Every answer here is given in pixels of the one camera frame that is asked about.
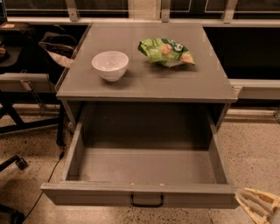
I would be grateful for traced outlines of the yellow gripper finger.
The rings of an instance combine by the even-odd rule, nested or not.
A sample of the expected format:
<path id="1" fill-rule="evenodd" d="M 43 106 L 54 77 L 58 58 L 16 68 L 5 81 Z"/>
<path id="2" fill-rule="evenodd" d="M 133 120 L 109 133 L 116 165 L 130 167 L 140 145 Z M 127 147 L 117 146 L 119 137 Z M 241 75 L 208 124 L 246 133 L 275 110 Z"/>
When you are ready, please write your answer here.
<path id="1" fill-rule="evenodd" d="M 236 194 L 235 199 L 255 224 L 270 224 L 270 209 L 257 196 Z"/>
<path id="2" fill-rule="evenodd" d="M 280 197 L 275 194 L 256 190 L 253 188 L 243 188 L 238 189 L 237 194 L 246 195 L 246 196 L 257 196 L 261 201 L 263 201 L 269 210 L 276 210 L 280 205 Z"/>

